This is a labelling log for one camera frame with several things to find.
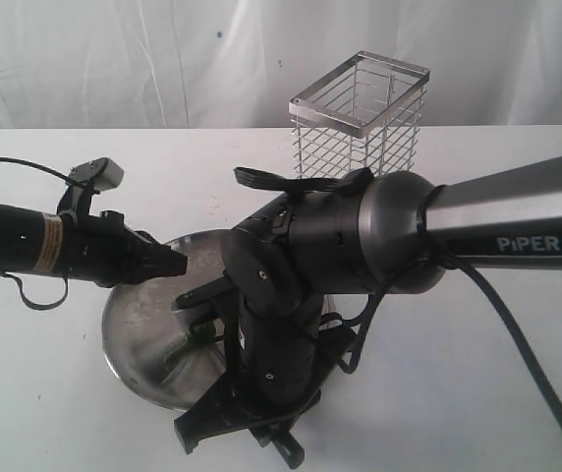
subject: white backdrop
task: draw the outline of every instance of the white backdrop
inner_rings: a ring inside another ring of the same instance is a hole
[[[425,125],[562,124],[559,0],[0,0],[0,128],[287,126],[360,49],[431,69]]]

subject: white tabletop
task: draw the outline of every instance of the white tabletop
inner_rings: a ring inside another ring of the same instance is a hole
[[[455,183],[562,154],[562,126],[424,128],[414,170]],[[290,132],[0,130],[0,155],[68,171],[98,156],[127,174],[93,210],[117,209],[159,240],[229,227],[271,195],[240,188],[237,165],[290,174]],[[64,186],[0,164],[0,203],[53,211]],[[562,397],[562,272],[485,270]],[[53,312],[25,308],[0,279],[0,471],[287,470],[247,432],[185,456],[173,412],[129,392],[101,350],[108,291],[71,282]],[[36,301],[62,283],[28,277]],[[353,315],[363,299],[339,297]],[[562,470],[562,434],[503,324],[478,290],[449,273],[426,294],[387,297],[352,376],[336,372],[294,430],[306,471]]]

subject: wire basket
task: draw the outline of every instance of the wire basket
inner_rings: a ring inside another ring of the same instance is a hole
[[[300,177],[413,165],[429,70],[361,51],[290,100]]]

